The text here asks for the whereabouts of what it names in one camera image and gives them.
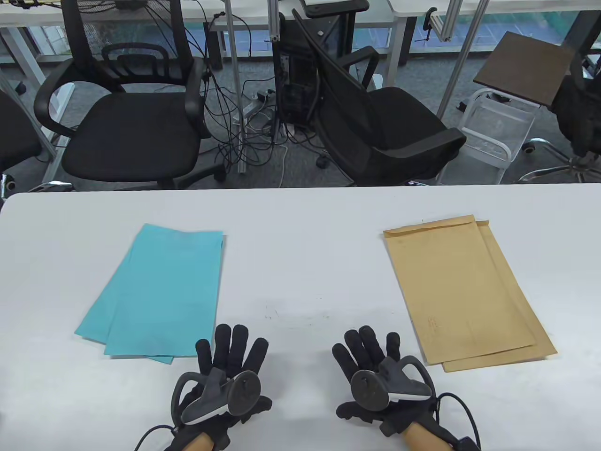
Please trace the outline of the person's left hand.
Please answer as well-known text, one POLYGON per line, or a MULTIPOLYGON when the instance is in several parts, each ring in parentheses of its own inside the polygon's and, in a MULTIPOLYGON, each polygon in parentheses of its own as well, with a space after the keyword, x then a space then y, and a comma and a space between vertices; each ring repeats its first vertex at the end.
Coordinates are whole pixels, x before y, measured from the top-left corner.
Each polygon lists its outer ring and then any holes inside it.
POLYGON ((196 445, 224 450, 231 442, 231 428, 272 408, 258 378, 268 341, 258 338, 249 349, 247 341, 245 325, 227 324, 217 325, 213 343, 197 341, 198 371, 182 374, 172 393, 174 431, 169 451, 191 450, 196 445))

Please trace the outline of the person's right hand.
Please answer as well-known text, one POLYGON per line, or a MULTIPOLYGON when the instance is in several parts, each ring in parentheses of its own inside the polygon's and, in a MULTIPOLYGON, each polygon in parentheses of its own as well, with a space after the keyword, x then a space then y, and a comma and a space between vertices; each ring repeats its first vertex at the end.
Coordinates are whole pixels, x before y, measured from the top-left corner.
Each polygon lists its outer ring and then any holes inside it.
POLYGON ((416 357, 400 356, 398 333, 387 335, 386 352, 367 325, 348 330, 344 341, 333 346, 332 354, 351 385, 354 401, 337 407, 339 418, 380 421, 385 436, 402 433, 418 423, 447 444, 455 445, 456 438, 433 416, 438 398, 429 373, 416 357))

